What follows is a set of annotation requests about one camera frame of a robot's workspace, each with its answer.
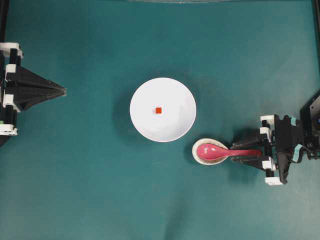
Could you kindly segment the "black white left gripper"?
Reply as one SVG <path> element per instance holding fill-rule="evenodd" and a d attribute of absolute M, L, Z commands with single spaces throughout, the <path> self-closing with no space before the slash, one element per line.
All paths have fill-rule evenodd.
<path fill-rule="evenodd" d="M 0 145 L 18 135 L 17 115 L 34 105 L 66 96 L 67 90 L 21 66 L 23 52 L 18 43 L 0 44 Z M 21 86 L 58 90 L 56 94 L 22 94 Z"/>

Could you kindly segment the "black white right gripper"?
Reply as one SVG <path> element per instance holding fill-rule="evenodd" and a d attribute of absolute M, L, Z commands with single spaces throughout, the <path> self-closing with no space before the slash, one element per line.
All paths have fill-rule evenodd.
<path fill-rule="evenodd" d="M 262 127 L 245 128 L 236 132 L 230 149 L 247 150 L 261 147 L 264 150 L 275 149 L 275 158 L 271 156 L 234 156 L 234 163 L 266 171 L 264 181 L 270 186 L 287 184 L 290 164 L 302 160 L 304 131 L 300 120 L 291 115 L 282 119 L 278 115 L 260 117 Z"/>

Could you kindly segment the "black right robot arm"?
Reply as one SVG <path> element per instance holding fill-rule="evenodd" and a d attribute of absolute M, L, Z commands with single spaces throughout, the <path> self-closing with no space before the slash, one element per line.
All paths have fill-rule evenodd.
<path fill-rule="evenodd" d="M 235 163 L 248 165 L 265 172 L 264 181 L 270 186 L 287 184 L 292 164 L 320 158 L 320 99 L 309 100 L 300 110 L 300 119 L 289 114 L 263 115 L 261 128 L 249 138 L 234 142 L 232 150 L 263 147 L 261 156 L 236 155 Z"/>

